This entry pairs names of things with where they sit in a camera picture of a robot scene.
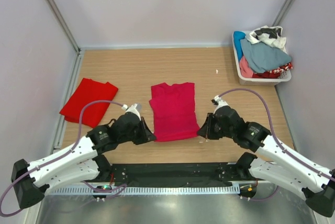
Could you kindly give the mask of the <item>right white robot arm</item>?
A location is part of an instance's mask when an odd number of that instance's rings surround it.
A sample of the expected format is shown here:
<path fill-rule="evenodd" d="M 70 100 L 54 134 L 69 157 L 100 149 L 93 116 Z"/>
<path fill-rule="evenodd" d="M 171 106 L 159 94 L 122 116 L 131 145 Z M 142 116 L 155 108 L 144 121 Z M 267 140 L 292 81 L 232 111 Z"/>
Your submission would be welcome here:
<path fill-rule="evenodd" d="M 246 149 L 237 161 L 236 174 L 272 182 L 303 199 L 324 217 L 334 214 L 334 171 L 296 152 L 256 122 L 245 122 L 227 103 L 214 103 L 198 135 L 219 140 L 229 138 Z"/>

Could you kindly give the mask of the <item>red t shirt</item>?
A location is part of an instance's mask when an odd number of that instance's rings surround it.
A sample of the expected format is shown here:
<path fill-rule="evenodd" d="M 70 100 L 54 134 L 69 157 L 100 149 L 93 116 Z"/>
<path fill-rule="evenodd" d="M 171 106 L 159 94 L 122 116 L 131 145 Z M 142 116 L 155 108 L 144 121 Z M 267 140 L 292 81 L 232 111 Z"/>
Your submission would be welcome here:
<path fill-rule="evenodd" d="M 109 82 L 101 83 L 83 78 L 73 95 L 60 110 L 60 114 L 66 121 L 78 123 L 84 106 L 96 100 L 113 100 L 117 92 L 118 88 Z M 89 106 L 83 114 L 82 124 L 91 128 L 98 126 L 108 107 L 108 103 Z"/>

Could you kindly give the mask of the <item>magenta t shirt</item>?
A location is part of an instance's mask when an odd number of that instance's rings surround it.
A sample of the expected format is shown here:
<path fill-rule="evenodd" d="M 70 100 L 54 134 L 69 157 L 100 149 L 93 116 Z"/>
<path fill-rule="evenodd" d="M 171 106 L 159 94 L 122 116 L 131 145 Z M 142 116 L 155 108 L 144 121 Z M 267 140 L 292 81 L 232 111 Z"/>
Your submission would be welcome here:
<path fill-rule="evenodd" d="M 157 142 L 190 139 L 197 136 L 195 84 L 186 82 L 151 86 L 149 104 L 153 111 Z"/>

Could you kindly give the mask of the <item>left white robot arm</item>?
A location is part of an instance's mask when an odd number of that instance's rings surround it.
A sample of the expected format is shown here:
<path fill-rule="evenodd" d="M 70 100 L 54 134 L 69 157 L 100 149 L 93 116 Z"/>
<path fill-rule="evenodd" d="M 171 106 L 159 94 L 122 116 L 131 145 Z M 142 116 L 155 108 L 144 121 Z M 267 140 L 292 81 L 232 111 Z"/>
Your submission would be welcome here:
<path fill-rule="evenodd" d="M 13 166 L 11 180 L 20 209 L 29 208 L 44 197 L 77 182 L 105 182 L 111 165 L 104 156 L 118 145 L 135 145 L 156 140 L 143 117 L 125 113 L 110 123 L 93 128 L 72 144 L 43 159 L 28 163 L 21 159 Z"/>

